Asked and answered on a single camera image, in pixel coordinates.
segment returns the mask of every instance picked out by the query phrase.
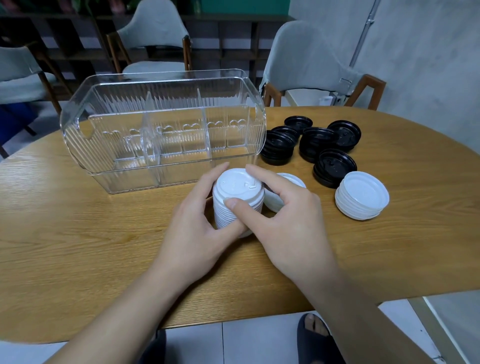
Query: clear plastic organizer box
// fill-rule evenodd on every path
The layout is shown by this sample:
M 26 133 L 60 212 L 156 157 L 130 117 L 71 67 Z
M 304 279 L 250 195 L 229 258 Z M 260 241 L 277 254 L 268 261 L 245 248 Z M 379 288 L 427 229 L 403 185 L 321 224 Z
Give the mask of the clear plastic organizer box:
M 110 74 L 85 79 L 60 126 L 72 157 L 116 194 L 255 163 L 266 117 L 242 70 Z

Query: fingernail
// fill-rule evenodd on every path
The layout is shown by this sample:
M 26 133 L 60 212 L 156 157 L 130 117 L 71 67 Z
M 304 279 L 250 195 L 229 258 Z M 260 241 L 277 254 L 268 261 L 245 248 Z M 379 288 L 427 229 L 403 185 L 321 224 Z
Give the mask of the fingernail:
M 226 207 L 228 207 L 230 210 L 232 210 L 235 205 L 237 204 L 237 199 L 236 198 L 226 198 L 223 200 L 223 203 L 225 204 Z

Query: wooden table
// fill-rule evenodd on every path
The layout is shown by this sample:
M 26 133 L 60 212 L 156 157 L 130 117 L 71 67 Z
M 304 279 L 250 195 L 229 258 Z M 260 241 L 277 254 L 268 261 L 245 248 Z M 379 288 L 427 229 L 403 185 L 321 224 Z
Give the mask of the wooden table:
M 322 199 L 340 265 L 377 302 L 480 288 L 480 156 L 448 137 L 376 111 L 267 108 L 268 128 L 290 115 L 362 130 L 351 156 L 384 182 L 390 205 L 354 221 L 296 150 L 280 167 Z M 79 168 L 60 132 L 0 163 L 0 339 L 70 339 L 143 272 L 173 206 L 192 184 L 108 195 Z M 167 327 L 310 310 L 255 237 L 235 244 L 190 289 Z

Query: chair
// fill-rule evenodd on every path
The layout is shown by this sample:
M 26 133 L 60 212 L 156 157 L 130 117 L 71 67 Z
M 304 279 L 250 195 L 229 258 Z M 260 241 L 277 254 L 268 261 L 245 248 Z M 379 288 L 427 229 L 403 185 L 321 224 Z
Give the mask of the chair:
M 319 89 L 346 96 L 353 106 L 362 91 L 373 88 L 368 109 L 377 110 L 386 82 L 342 65 L 321 30 L 305 21 L 283 24 L 275 35 L 260 84 L 265 106 L 281 105 L 282 92 L 297 88 Z
M 177 8 L 170 0 L 142 0 L 132 20 L 107 35 L 113 63 L 122 73 L 117 48 L 127 61 L 123 73 L 189 71 L 192 69 L 191 42 Z M 127 49 L 148 46 L 183 48 L 182 62 L 140 61 L 132 63 Z
M 44 61 L 53 74 L 43 72 L 36 59 Z M 61 107 L 51 85 L 57 79 L 71 96 L 72 91 L 65 82 L 65 78 L 53 66 L 38 43 L 34 42 L 18 48 L 0 47 L 0 105 L 43 100 L 48 96 L 60 115 Z M 24 129 L 29 134 L 36 135 L 27 125 L 24 125 Z M 3 158 L 8 157 L 8 153 L 2 146 L 0 146 L 0 155 Z

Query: wooden chair frame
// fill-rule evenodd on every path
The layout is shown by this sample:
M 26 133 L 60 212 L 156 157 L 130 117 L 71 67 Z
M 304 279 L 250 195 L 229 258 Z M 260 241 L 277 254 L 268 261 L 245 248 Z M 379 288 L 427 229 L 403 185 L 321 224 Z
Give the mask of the wooden chair frame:
M 37 61 L 43 61 L 43 62 L 46 63 L 46 65 L 48 66 L 48 68 L 50 68 L 51 72 L 55 75 L 57 80 L 62 84 L 63 87 L 65 87 L 69 96 L 70 97 L 73 96 L 72 89 L 70 89 L 70 87 L 68 86 L 68 84 L 65 80 L 65 77 L 63 77 L 63 74 L 61 74 L 60 69 L 58 69 L 56 66 L 54 66 L 50 57 L 45 52 L 45 49 L 42 48 L 40 46 L 40 44 L 38 44 L 37 42 L 28 43 L 27 45 L 25 45 L 25 47 L 28 48 L 28 50 L 32 53 L 32 55 L 35 57 L 35 59 Z M 39 72 L 38 77 L 40 78 L 40 81 L 42 82 L 42 85 L 45 88 L 45 90 L 48 94 L 48 97 L 49 97 L 50 101 L 52 102 L 53 107 L 55 108 L 55 111 L 60 116 L 60 113 L 61 113 L 60 103 L 59 103 L 57 97 L 55 96 L 55 92 L 53 91 L 52 85 L 50 84 L 47 77 L 45 76 L 45 72 L 43 72 L 43 71 Z M 23 125 L 23 128 L 31 136 L 36 135 L 35 131 L 32 128 L 30 128 L 28 125 Z M 0 156 L 2 156 L 4 159 L 6 159 L 9 156 L 7 151 L 1 145 L 0 145 Z
M 344 106 L 353 106 L 355 102 L 358 100 L 359 96 L 363 92 L 363 90 L 369 86 L 373 88 L 373 94 L 370 98 L 370 102 L 368 104 L 369 110 L 377 110 L 378 105 L 380 104 L 380 100 L 382 99 L 382 95 L 385 90 L 386 82 L 374 77 L 370 74 L 364 74 L 360 81 L 358 82 L 357 86 L 353 90 L 352 94 L 344 104 Z M 263 99 L 264 105 L 266 107 L 270 106 L 272 99 L 273 99 L 273 106 L 281 106 L 282 100 L 282 93 L 278 91 L 271 83 L 265 84 L 264 91 L 263 91 Z
M 117 73 L 122 73 L 117 49 L 120 49 L 121 55 L 126 60 L 128 65 L 132 64 L 132 60 L 130 59 L 128 52 L 125 46 L 123 45 L 118 32 L 107 34 L 107 41 L 108 41 L 108 47 L 110 48 L 110 52 L 112 54 L 115 70 L 117 71 Z M 183 43 L 183 63 L 185 64 L 185 70 L 191 71 L 192 70 L 192 42 L 190 41 L 190 37 L 185 36 L 182 40 L 182 43 Z

